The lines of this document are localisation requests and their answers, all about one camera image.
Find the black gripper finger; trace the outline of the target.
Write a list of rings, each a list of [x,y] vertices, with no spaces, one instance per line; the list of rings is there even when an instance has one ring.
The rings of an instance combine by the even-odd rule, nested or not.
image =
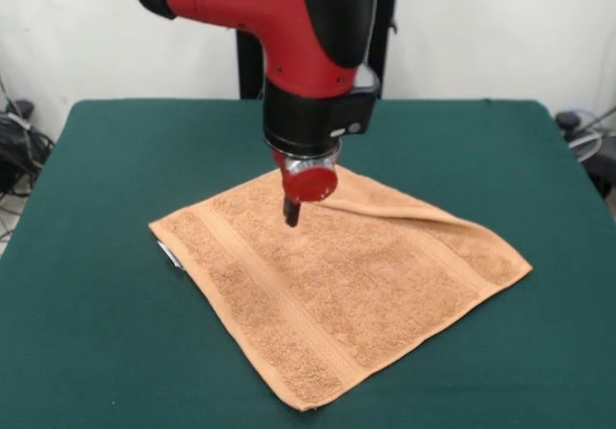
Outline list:
[[[299,222],[301,204],[291,200],[288,197],[285,197],[283,200],[283,215],[285,218],[285,223],[291,227],[295,228]]]

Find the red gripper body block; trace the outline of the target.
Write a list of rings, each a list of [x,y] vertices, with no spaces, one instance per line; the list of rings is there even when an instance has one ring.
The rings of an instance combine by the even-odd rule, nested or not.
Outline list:
[[[294,203],[312,203],[331,195],[338,185],[338,156],[338,149],[313,158],[292,157],[273,151],[272,157],[282,175],[285,197]]]

